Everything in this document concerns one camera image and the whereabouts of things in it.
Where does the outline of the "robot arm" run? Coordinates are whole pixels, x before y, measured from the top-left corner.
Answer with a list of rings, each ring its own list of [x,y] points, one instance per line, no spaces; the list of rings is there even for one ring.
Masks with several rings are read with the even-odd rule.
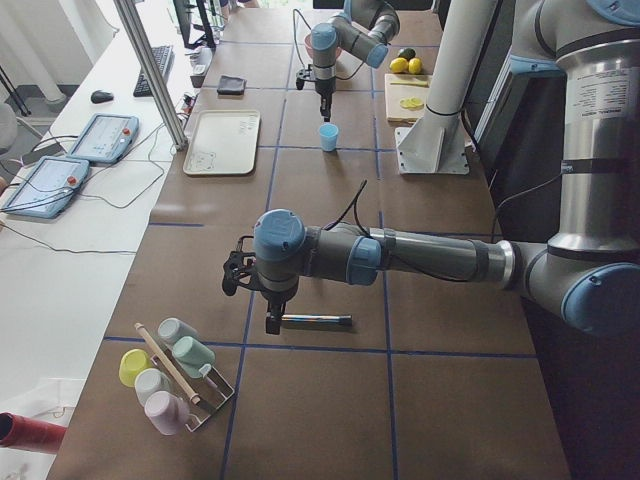
[[[331,120],[336,90],[336,50],[350,53],[364,64],[378,68],[388,45],[400,31],[395,9],[386,1],[345,1],[341,12],[311,29],[311,72],[320,95],[320,114]]]
[[[398,128],[401,173],[441,173],[453,156],[464,97],[497,1],[451,1],[426,111]],[[337,45],[379,66],[399,19],[384,1],[345,1],[312,30],[316,84],[334,80]],[[378,271],[454,282],[499,282],[588,334],[639,326],[639,243],[629,233],[632,174],[639,167],[639,1],[516,1],[512,72],[566,74],[559,231],[546,244],[434,237],[358,225],[305,227],[290,210],[254,227],[255,260],[225,264],[224,290],[268,302],[266,331],[280,333],[299,277],[370,285]]]

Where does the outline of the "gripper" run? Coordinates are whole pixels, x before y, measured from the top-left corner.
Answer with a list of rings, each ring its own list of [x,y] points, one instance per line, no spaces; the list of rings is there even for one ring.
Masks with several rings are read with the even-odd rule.
[[[267,301],[267,315],[265,318],[265,332],[267,334],[280,334],[282,316],[285,312],[286,303],[293,298],[293,288],[283,291],[264,289],[263,298]]]
[[[335,78],[317,78],[315,80],[315,91],[320,95],[319,111],[321,117],[325,121],[331,121],[332,94],[335,92]]]

